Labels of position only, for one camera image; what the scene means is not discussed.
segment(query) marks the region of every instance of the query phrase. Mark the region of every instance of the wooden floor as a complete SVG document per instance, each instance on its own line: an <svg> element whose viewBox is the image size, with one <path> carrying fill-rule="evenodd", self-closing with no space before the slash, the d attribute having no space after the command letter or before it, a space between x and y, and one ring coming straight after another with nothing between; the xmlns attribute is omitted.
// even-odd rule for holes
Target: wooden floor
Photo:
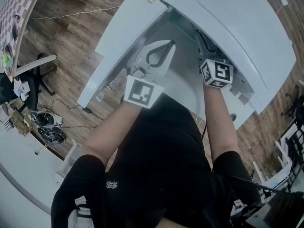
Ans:
<svg viewBox="0 0 304 228"><path fill-rule="evenodd" d="M279 0L268 1L275 11L279 10ZM107 9L119 6L122 2L123 0L38 0L31 17L54 17L98 8ZM252 169L252 161L255 160L265 173L272 172L277 165L273 155L274 141L291 122L291 119L281 116L281 112L290 105L290 100L285 94L293 92L304 67L304 0L288 0L288 2L289 5L282 7L278 16L293 41L297 63L281 90L263 113L253 114L237 131L239 147L246 167ZM28 22L30 33L25 35L22 41L19 63L22 65L35 60L41 52L46 55L57 55L55 63L49 63L45 67L57 67L57 72L46 78L46 82L56 91L56 95L51 97L43 91L39 96L39 104L51 108L53 99L59 98L69 107L77 106L78 97L102 60L94 49L116 11L117 9L112 9L67 18ZM63 116L64 126L67 127L63 131L68 137L66 143L53 146L57 152L65 156L72 146L71 139L80 144L85 142L93 128L79 126L97 126L101 122L100 119L105 119L116 109L123 93L124 83L125 72L122 72L115 80L114 89L105 90L102 102L93 99L88 105L98 117L85 113L81 107L67 109L60 101L53 102L52 111ZM203 121L199 127L201 131L204 126ZM208 135L203 142L210 160Z"/></svg>

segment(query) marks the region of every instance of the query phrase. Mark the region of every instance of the black and white marker cube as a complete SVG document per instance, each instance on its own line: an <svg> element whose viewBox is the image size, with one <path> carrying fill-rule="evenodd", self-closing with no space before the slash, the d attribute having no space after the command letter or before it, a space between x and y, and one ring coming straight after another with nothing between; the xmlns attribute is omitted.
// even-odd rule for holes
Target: black and white marker cube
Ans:
<svg viewBox="0 0 304 228"><path fill-rule="evenodd" d="M124 100L145 108L151 108L163 90L164 87L129 75Z"/></svg>
<svg viewBox="0 0 304 228"><path fill-rule="evenodd" d="M232 84L233 66L206 59L200 66L203 73L205 85L222 88L228 84Z"/></svg>

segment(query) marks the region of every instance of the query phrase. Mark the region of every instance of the black t-shirt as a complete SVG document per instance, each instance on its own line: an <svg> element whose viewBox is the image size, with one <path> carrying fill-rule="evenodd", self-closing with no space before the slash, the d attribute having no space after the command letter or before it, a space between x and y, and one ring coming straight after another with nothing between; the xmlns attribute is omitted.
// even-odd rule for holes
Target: black t-shirt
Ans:
<svg viewBox="0 0 304 228"><path fill-rule="evenodd" d="M257 189L223 175L250 179L236 152L220 155L212 172L189 111L162 96L141 113L108 172L92 155L76 161L54 197L52 227L67 227L81 196L95 228L152 228L162 217L187 227L225 227L235 196L246 204L260 199Z"/></svg>

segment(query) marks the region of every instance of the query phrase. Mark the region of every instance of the person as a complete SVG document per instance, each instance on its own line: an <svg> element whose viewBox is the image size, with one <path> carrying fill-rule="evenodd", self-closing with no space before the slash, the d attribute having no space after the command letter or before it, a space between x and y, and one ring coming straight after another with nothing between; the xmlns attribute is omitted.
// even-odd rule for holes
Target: person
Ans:
<svg viewBox="0 0 304 228"><path fill-rule="evenodd" d="M227 227L235 199L260 202L255 187L227 178L250 180L221 90L203 90L213 170L181 104L165 94L151 109L122 102L87 139L55 194L52 227L74 227L77 217L89 218L91 226L79 221L75 227ZM76 215L83 206L88 215Z"/></svg>

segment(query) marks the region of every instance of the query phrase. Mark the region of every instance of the checkered board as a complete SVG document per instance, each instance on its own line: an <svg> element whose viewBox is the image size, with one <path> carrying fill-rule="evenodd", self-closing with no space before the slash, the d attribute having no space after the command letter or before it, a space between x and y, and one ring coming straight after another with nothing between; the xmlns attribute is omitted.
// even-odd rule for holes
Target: checkered board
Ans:
<svg viewBox="0 0 304 228"><path fill-rule="evenodd" d="M0 34L0 51L3 50L3 44L6 41L7 35L12 32L12 28L14 24L16 24L16 28L18 30L18 39L16 41L12 40L10 43L13 56L15 56L17 41L19 40L21 27L24 22L27 22L24 21L24 19L27 16L28 10L32 2L33 0L5 0L3 7L0 11L0 24L2 22ZM14 18L14 15L19 15L20 18Z"/></svg>

